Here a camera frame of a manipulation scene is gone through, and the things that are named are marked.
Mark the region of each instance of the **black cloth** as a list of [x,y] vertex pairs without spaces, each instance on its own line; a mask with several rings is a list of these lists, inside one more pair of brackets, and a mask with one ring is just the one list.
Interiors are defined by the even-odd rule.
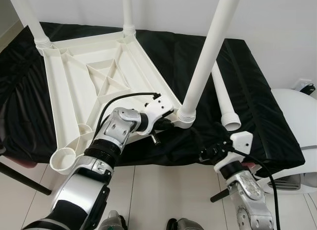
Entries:
[[[121,31],[121,28],[42,23],[51,41]],[[170,88],[182,102],[205,37],[138,30],[137,39]],[[300,147],[278,107],[270,87],[243,40],[226,39],[217,62],[235,111],[239,131],[253,133],[251,155],[271,169],[304,163]],[[43,57],[25,28],[0,55],[0,138],[5,155],[18,159],[49,161],[56,149],[49,90]],[[221,141],[214,123],[221,113],[209,78],[197,107],[194,127],[205,146]],[[161,145],[150,138],[126,146],[119,165],[186,165],[198,161],[199,148],[190,130],[173,128],[158,134]]]

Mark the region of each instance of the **black tablecloth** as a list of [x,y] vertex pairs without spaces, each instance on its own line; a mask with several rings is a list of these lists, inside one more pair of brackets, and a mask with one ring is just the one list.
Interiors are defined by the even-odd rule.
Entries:
[[[121,31],[121,28],[42,23],[51,41]],[[137,39],[182,102],[205,37],[138,30]],[[302,152],[279,109],[270,87],[243,40],[226,39],[217,58],[235,111],[239,131],[253,133],[251,154],[272,169],[304,163]],[[56,149],[52,110],[43,57],[25,28],[0,55],[0,138],[5,155],[48,162]],[[221,113],[210,77],[197,107],[194,127],[205,146],[221,141],[214,123]],[[198,147],[190,130],[173,128],[127,145],[119,165],[186,165],[198,162]]]

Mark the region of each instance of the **white wall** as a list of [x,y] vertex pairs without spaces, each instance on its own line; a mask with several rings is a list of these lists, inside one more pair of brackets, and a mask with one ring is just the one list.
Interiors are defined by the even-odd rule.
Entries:
[[0,0],[0,37],[18,20],[10,0]]
[[[30,1],[40,21],[122,27],[121,0]],[[133,3],[137,29],[206,35],[218,0]],[[317,0],[241,0],[227,37],[247,42],[271,87],[290,88],[298,78],[316,84],[316,4]]]

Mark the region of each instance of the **white tube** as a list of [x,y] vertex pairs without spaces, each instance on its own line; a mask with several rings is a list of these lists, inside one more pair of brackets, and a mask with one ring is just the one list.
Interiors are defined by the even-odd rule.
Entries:
[[11,0],[18,4],[17,6],[23,13],[26,23],[28,24],[30,31],[34,37],[34,42],[39,53],[43,55],[42,49],[52,46],[49,38],[45,35],[38,19],[36,18],[34,11],[28,0]]
[[132,0],[122,0],[123,2],[123,33],[124,36],[134,35],[135,27],[133,24]]
[[222,114],[221,123],[228,131],[237,130],[241,127],[241,121],[239,116],[233,110],[233,106],[217,62],[214,63],[211,74]]
[[191,124],[195,120],[196,107],[205,89],[211,69],[216,61],[238,3],[239,0],[219,0],[183,105],[177,112],[181,122]]

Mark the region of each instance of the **power outlet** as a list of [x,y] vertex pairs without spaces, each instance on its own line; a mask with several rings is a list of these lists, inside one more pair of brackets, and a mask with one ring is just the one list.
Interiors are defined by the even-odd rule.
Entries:
[[303,89],[305,86],[307,86],[308,84],[312,83],[312,80],[310,79],[303,79],[300,78],[292,87],[293,90],[296,91],[300,91],[301,89]]

